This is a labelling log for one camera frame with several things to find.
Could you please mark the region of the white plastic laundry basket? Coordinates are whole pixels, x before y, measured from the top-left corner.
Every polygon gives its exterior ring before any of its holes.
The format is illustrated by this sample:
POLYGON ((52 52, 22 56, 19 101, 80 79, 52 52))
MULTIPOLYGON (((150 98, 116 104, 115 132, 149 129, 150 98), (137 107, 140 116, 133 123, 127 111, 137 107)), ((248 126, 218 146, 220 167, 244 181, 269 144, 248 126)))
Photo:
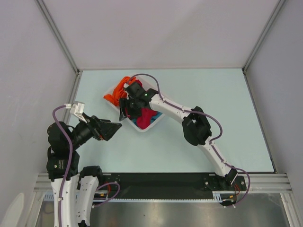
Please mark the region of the white plastic laundry basket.
MULTIPOLYGON (((123 91, 123 85, 128 81, 129 78, 129 76, 125 76, 118 84, 109 88, 103 96, 106 102, 112 108, 114 108, 118 112, 118 114, 120 114, 119 98, 126 98, 126 92, 123 91)), ((135 79, 131 80, 131 83, 135 81, 138 82, 145 90, 148 90, 149 88, 156 90, 156 87, 149 83, 142 76, 136 76, 135 79)), ((126 121, 130 123, 139 132, 148 131, 164 117, 162 113, 148 110, 147 108, 144 108, 141 112, 142 116, 140 116, 138 119, 126 119, 126 121)))

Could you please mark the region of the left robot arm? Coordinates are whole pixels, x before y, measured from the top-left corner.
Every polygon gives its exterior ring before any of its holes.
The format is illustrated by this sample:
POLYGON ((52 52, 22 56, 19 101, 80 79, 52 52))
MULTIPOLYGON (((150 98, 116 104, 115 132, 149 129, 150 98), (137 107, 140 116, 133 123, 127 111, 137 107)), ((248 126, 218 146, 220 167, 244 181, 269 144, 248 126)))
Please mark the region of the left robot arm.
POLYGON ((54 226, 89 227, 97 189, 108 186, 100 166, 78 170, 77 149, 90 139, 110 140, 121 123, 84 115, 75 127, 56 120, 47 129, 47 173, 54 195, 54 226))

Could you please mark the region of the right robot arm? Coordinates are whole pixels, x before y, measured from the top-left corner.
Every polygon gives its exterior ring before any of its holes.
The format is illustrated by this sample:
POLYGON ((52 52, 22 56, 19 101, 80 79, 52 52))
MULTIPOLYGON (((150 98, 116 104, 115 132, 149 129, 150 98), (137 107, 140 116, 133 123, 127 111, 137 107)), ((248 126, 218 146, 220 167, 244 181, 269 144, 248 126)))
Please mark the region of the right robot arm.
POLYGON ((218 184, 224 190, 229 190, 235 185, 238 171, 223 157, 217 145, 216 137, 212 136, 211 125, 208 119, 213 117, 205 114, 200 107, 189 109, 172 102, 162 96, 156 90, 150 88, 147 91, 140 88, 137 92, 127 89, 126 98, 119 99, 120 117, 138 119, 143 108, 160 112, 182 125, 185 140, 203 151, 210 163, 214 166, 214 172, 218 177, 218 184))

